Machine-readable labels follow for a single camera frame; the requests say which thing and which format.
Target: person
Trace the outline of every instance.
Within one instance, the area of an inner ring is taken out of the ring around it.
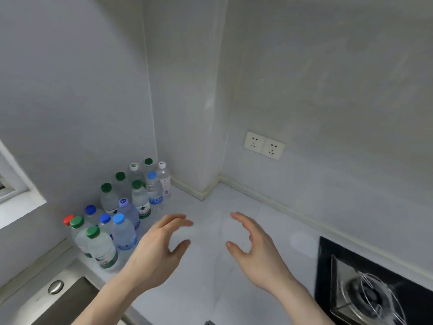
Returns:
[[[249,232],[252,247],[249,253],[233,242],[227,242],[226,247],[251,282],[280,302],[293,325],[334,324],[290,273],[262,227],[242,213],[231,213],[231,216]],[[192,225],[184,214],[165,215],[155,223],[125,267],[100,290],[73,325],[117,324],[139,295],[160,286],[174,272],[191,242],[184,240],[170,252],[170,237],[180,227]]]

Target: round metal button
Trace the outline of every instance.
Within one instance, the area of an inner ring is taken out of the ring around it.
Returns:
[[[63,289],[63,281],[57,279],[54,282],[51,283],[50,287],[48,288],[48,293],[50,294],[57,294]]]

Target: white outlet plate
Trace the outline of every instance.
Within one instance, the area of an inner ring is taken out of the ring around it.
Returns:
[[[266,138],[264,136],[260,136],[259,134],[248,131],[246,132],[244,147],[246,149],[252,150],[253,152],[261,153],[265,139]]]
[[[286,148],[286,145],[282,142],[266,138],[262,149],[262,155],[279,161],[281,156],[283,155],[284,148]]]

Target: forearm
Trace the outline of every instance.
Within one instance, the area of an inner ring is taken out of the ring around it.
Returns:
[[[293,325],[333,325],[307,289],[297,280],[287,279],[274,296],[292,320]]]
[[[72,325],[116,325],[136,297],[134,288],[119,273],[100,290]]]

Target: gray wall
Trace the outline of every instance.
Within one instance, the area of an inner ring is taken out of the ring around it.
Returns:
[[[0,138],[47,200],[0,230],[1,286],[156,151],[140,0],[1,0],[0,41]]]
[[[156,146],[174,176],[203,191],[218,175],[229,104],[218,82],[227,0],[144,0]]]
[[[381,1],[244,2],[222,174],[431,271],[433,8]],[[247,130],[281,160],[244,149]]]

